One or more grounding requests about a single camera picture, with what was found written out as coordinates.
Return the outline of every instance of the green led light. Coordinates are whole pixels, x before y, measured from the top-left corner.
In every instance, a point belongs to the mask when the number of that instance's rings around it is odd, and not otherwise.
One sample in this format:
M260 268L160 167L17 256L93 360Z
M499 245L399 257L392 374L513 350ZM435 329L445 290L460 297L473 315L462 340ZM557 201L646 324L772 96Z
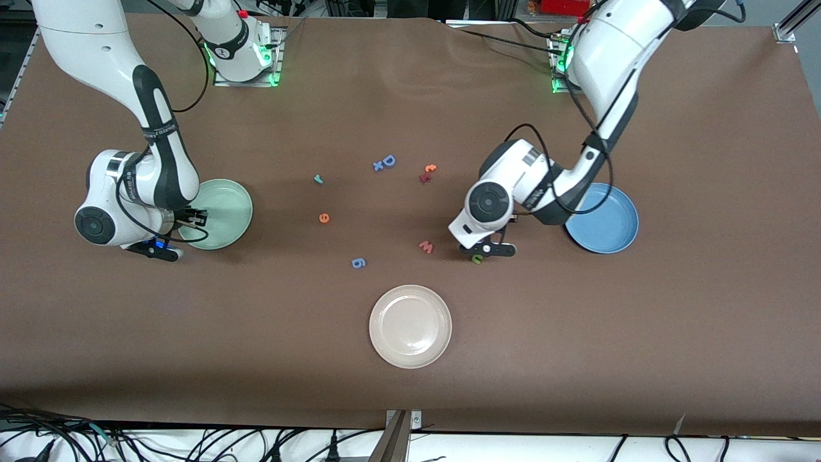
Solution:
M260 50L263 50L263 51L267 52L267 50L265 50L263 47L254 47L254 52L257 53L257 58L259 59L259 64L267 67L271 63L271 54L270 53L262 54L262 51L260 51Z
M561 69L562 72L565 71L570 66L570 60L573 59L573 45L567 45L565 49L565 56L564 56L564 69Z
M216 68L217 65L213 63L213 56L211 56L211 50L209 50L208 47L205 46L203 48L205 49L205 52L208 54L208 62L211 63L211 67Z
M273 74L268 76L268 83L271 86L279 86L279 77L282 73L281 72L274 72Z

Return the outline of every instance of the metal frame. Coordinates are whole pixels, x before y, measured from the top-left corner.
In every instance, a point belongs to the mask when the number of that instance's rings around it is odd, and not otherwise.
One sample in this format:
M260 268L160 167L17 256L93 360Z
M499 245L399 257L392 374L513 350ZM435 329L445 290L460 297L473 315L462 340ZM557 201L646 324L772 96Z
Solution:
M409 409L394 411L391 422L385 428L385 433L379 438L379 442L376 443L368 462L406 462L408 442L411 438L412 414L413 411Z
M14 86L11 88L11 91L8 93L8 99L6 100L6 104L2 108L2 112L0 112L0 128L2 128L3 122L6 121L6 116L8 115L9 109L11 109L11 101L14 99L14 96L17 94L17 88L20 86L20 82L23 80L23 72L29 66L29 60L31 59L31 54L34 52L34 46L37 44L37 40L40 38L40 28L38 27L34 33L34 37L31 39L31 43L29 44L29 49L25 52L25 58L23 58L23 64L20 66L20 70L17 72L17 77L14 80Z
M780 44L795 42L796 30L804 25L818 10L821 10L821 0L801 0L796 9L773 26L775 40Z

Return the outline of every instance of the beige plate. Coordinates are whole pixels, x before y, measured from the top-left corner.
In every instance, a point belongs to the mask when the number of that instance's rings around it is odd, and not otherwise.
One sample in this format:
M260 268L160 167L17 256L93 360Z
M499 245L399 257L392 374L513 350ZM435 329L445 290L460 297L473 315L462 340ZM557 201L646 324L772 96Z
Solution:
M388 290L370 313L370 341L385 361L403 369L425 367L451 341L451 313L433 290L401 285Z

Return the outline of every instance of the plate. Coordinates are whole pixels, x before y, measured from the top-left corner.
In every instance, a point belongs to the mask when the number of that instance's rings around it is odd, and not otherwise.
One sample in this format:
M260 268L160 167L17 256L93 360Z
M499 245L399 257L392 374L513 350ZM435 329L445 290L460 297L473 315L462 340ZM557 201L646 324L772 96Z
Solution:
M595 206L607 193L607 184L591 184L580 209ZM627 194L613 187L610 197L601 207L588 214L574 215L565 228L580 246L591 252L621 252L633 243L639 233L639 212Z
M254 203L246 189L238 182L225 179L200 184L200 192L190 206L208 211L204 227L209 236L204 241L189 243L202 250L217 250L236 242L254 215ZM200 231L186 226L180 227L179 233L185 240L202 237Z
M451 341L451 313L433 290L401 285L376 302L369 330L382 359L403 369L418 369L445 352Z

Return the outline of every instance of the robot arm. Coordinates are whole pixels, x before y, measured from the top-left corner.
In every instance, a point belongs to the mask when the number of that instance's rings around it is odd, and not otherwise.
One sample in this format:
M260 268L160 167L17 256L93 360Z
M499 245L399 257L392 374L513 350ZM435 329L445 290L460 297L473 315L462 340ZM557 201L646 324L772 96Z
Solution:
M502 143L479 171L465 208L448 226L464 247L499 229L519 202L543 224L564 224L616 145L638 103L644 65L694 0L605 0L567 45L566 76L593 105L596 130L572 169L564 169L524 140Z
M115 1L34 0L34 13L54 62L68 75L126 106L140 122L150 155L105 150L89 167L88 196L75 215L85 239L128 247L171 231L173 210L197 195L200 181L157 75L134 49ZM129 219L116 201L116 185Z
M248 80L264 68L255 39L267 25L243 21L229 0L172 2L193 15L220 57L214 61L223 76ZM126 106L149 143L150 151L143 154L105 150L97 155L87 173L88 195L75 214L78 232L98 245L175 261L181 255L178 249L170 252L163 246L161 252L142 242L170 233L180 219L203 219L204 214L192 217L196 211L186 207L196 197L200 179L162 83L131 42L122 5L118 0L34 0L33 7L54 62Z
M234 82L249 81L271 67L271 25L240 18L230 0L169 0L189 16L205 40L219 73Z

